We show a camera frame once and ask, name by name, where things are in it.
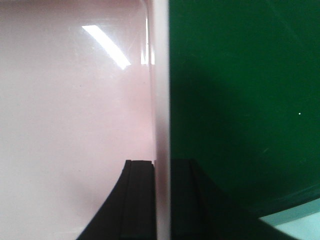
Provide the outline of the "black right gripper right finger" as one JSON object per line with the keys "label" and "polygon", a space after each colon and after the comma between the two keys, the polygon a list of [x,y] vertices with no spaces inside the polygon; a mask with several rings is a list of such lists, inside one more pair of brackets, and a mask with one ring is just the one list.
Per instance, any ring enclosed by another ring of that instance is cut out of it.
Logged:
{"label": "black right gripper right finger", "polygon": [[224,193],[194,159],[170,163],[173,240],[291,240]]}

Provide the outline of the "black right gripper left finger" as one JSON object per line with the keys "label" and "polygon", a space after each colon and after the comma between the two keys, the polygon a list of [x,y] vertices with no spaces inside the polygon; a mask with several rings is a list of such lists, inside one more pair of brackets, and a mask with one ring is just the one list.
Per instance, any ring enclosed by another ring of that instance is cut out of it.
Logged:
{"label": "black right gripper left finger", "polygon": [[78,239],[156,239],[155,169],[151,161],[125,161],[111,193]]}

